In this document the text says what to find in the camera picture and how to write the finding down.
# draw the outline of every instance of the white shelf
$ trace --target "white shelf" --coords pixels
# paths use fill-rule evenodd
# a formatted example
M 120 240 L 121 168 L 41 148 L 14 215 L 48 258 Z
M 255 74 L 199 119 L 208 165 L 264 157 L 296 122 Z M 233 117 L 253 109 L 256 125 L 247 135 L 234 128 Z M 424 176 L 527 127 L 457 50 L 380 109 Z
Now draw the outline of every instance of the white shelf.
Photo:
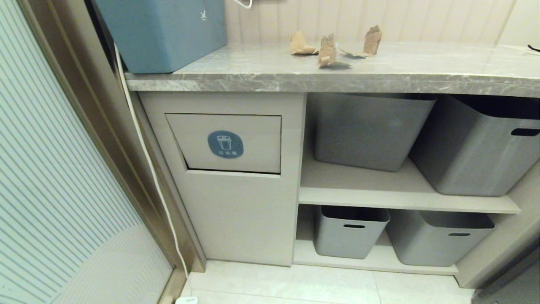
M 293 264 L 416 274 L 455 275 L 458 272 L 456 266 L 432 267 L 402 264 L 397 259 L 386 231 L 382 233 L 369 255 L 363 260 L 319 255 L 313 246 L 312 222 L 306 219 L 298 221 Z
M 517 214 L 508 196 L 457 196 L 435 191 L 407 158 L 398 172 L 318 162 L 307 149 L 302 161 L 300 204 Z

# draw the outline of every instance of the small white object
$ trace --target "small white object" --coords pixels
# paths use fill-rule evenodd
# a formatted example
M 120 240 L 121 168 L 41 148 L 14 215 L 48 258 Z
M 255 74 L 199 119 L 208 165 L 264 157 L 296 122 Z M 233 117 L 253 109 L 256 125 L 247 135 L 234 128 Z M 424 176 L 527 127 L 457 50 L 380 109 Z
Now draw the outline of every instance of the small white object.
M 249 0 L 249 5 L 246 5 L 244 3 L 242 3 L 241 0 L 234 0 L 236 3 L 240 4 L 241 7 L 245 8 L 245 9 L 250 9 L 251 8 L 251 5 L 253 4 L 253 0 Z
M 178 298 L 174 304 L 197 304 L 199 300 L 196 296 L 187 296 L 185 298 Z

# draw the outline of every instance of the white paneled wall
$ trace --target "white paneled wall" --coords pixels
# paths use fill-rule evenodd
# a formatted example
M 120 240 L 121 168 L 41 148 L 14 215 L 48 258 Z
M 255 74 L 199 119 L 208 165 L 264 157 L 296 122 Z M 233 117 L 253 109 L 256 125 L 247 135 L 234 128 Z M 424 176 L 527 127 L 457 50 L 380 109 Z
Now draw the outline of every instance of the white paneled wall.
M 384 41 L 496 43 L 515 0 L 225 0 L 230 43 L 287 42 L 303 30 L 311 43 L 331 32 L 363 41 L 378 24 Z
M 540 45 L 540 0 L 516 1 L 499 44 Z

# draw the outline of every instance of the storage bin handle hole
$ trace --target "storage bin handle hole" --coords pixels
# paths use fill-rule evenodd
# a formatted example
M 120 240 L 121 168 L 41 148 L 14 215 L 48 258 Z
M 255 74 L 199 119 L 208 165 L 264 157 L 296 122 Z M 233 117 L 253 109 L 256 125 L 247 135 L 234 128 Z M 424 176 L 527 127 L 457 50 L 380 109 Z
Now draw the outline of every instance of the storage bin handle hole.
M 469 236 L 470 233 L 450 233 L 448 236 Z
M 358 228 L 358 229 L 362 229 L 362 228 L 365 228 L 366 226 L 364 226 L 364 225 L 351 225 L 351 224 L 345 224 L 345 225 L 343 225 L 343 227 L 345 227 L 345 228 Z
M 540 134 L 540 129 L 517 128 L 517 129 L 514 129 L 511 134 L 515 136 L 536 136 Z

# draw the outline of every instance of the gray storage bin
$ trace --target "gray storage bin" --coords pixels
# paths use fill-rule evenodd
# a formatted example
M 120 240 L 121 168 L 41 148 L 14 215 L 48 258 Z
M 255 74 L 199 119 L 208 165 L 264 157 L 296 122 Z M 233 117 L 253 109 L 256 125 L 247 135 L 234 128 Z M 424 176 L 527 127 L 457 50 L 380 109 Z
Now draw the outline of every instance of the gray storage bin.
M 365 259 L 388 221 L 385 209 L 317 206 L 315 250 L 320 255 Z
M 393 209 L 390 215 L 386 231 L 406 265 L 452 266 L 495 229 L 482 213 Z
M 442 194 L 502 196 L 540 157 L 535 98 L 444 96 L 410 158 Z
M 431 94 L 313 93 L 318 103 L 315 158 L 398 171 L 428 117 Z

